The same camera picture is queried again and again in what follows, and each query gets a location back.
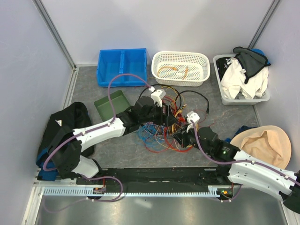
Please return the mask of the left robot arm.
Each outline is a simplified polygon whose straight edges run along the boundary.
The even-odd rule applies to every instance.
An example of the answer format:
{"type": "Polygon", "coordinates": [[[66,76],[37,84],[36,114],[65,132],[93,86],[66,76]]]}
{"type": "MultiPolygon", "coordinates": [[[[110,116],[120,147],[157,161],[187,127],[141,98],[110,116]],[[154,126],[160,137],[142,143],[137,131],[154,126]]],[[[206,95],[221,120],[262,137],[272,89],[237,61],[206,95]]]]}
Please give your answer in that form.
{"type": "Polygon", "coordinates": [[[92,184],[99,184],[103,173],[96,160],[85,155],[88,148],[108,139],[130,134],[145,123],[169,127],[177,121],[169,105],[159,105],[152,98],[143,96],[134,106],[105,122],[78,129],[61,128],[50,144],[48,153],[62,179],[82,175],[92,184]]]}

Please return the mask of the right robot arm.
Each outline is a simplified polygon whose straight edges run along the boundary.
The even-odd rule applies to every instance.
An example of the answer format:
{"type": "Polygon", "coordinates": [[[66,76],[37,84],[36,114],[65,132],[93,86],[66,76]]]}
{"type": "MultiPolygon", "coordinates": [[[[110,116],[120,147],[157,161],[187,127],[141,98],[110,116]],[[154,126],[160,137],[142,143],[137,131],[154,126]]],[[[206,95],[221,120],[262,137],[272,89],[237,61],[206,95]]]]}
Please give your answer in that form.
{"type": "Polygon", "coordinates": [[[265,163],[220,140],[209,127],[196,129],[192,124],[184,125],[172,137],[185,148],[191,145],[220,170],[215,172],[219,184],[227,182],[246,185],[267,193],[283,202],[295,213],[300,211],[300,174],[265,163]]]}

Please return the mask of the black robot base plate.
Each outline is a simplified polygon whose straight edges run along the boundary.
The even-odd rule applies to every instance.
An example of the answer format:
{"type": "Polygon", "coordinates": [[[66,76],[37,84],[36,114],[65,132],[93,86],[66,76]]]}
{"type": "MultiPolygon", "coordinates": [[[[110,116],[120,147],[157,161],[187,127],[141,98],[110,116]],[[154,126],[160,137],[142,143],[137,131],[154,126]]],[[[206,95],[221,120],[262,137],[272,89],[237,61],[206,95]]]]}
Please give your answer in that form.
{"type": "Polygon", "coordinates": [[[206,192],[208,186],[231,186],[217,167],[108,168],[97,177],[119,179],[124,193],[206,192]]]}

